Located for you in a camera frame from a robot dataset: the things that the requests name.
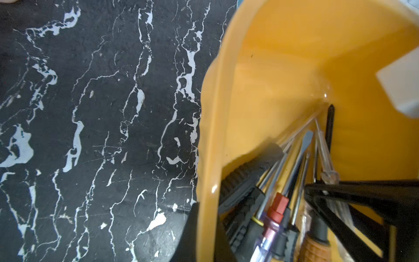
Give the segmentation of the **yellow plastic storage box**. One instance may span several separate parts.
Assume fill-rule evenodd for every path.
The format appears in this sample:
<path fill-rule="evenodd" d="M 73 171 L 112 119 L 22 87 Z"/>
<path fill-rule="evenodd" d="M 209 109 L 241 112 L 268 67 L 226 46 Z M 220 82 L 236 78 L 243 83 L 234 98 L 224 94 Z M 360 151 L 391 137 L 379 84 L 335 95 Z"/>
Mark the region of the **yellow plastic storage box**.
<path fill-rule="evenodd" d="M 379 82 L 419 49 L 401 1 L 244 1 L 202 85 L 196 259 L 214 258 L 220 182 L 320 102 L 336 108 L 332 161 L 343 180 L 415 179 L 419 122 Z"/>

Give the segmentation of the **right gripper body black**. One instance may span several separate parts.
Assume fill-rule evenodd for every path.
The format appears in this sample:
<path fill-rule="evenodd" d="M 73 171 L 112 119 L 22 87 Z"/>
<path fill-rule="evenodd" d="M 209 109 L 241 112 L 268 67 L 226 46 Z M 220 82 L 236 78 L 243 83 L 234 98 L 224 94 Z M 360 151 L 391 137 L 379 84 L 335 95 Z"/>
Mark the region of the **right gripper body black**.
<path fill-rule="evenodd" d="M 376 77 L 393 107 L 411 119 L 419 118 L 419 49 L 382 68 Z"/>

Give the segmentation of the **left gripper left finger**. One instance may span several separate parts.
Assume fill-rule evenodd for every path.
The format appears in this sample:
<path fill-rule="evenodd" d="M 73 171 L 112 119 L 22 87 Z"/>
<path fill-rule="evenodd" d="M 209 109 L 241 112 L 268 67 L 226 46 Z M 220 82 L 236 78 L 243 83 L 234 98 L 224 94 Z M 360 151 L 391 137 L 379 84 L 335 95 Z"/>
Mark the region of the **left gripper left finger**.
<path fill-rule="evenodd" d="M 170 262 L 196 262 L 198 203 L 192 205 L 179 244 Z"/>

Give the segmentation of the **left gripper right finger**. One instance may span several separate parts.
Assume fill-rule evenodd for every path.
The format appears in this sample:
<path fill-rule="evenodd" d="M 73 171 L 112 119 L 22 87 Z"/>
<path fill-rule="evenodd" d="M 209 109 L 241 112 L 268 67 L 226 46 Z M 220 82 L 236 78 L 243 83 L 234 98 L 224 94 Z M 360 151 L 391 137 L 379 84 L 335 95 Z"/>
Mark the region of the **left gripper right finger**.
<path fill-rule="evenodd" d="M 237 259 L 230 248 L 229 241 L 220 217 L 217 217 L 214 261 L 237 262 Z"/>

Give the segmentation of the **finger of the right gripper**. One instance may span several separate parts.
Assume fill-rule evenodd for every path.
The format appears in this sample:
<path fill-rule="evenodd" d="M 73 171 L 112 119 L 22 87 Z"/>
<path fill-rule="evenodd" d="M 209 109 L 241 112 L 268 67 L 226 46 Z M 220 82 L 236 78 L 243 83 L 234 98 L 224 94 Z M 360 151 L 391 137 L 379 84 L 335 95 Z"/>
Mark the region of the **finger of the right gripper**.
<path fill-rule="evenodd" d="M 418 180 L 344 181 L 308 184 L 304 198 L 356 262 L 416 262 L 419 259 Z M 331 204 L 349 205 L 355 228 L 383 253 L 377 255 Z"/>

